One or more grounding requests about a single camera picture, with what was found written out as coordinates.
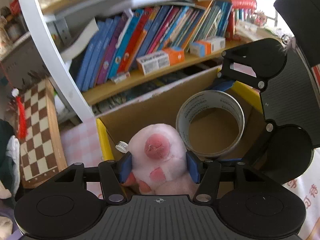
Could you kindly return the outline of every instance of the white fur pom-pom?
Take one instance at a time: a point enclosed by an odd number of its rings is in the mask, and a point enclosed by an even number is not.
[[[14,88],[11,92],[13,97],[17,97],[19,95],[19,90],[17,88]]]

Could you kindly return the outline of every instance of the cardboard tape core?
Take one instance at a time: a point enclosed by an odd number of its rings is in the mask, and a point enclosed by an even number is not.
[[[221,108],[231,113],[238,123],[239,133],[233,143],[224,150],[207,154],[197,152],[192,148],[189,141],[189,127],[197,114],[209,108]],[[239,143],[244,131],[244,113],[239,103],[229,94],[216,90],[206,90],[193,95],[183,103],[177,115],[176,129],[188,150],[207,158],[218,158],[231,152]]]

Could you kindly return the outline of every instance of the plush toy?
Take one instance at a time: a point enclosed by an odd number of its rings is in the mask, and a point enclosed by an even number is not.
[[[179,195],[193,198],[197,185],[187,170],[186,148],[170,125],[149,125],[129,142],[132,172],[124,186],[139,185],[141,194]]]

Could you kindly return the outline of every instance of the wooden chessboard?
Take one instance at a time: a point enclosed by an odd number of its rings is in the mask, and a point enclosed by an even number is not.
[[[21,182],[25,188],[34,188],[65,169],[67,163],[50,81],[39,82],[21,97],[21,101],[27,122],[27,136],[20,140]]]

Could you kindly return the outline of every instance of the white shelf post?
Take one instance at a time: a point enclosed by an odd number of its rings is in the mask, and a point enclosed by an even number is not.
[[[59,90],[82,121],[94,117],[53,42],[38,0],[19,3],[33,42]]]

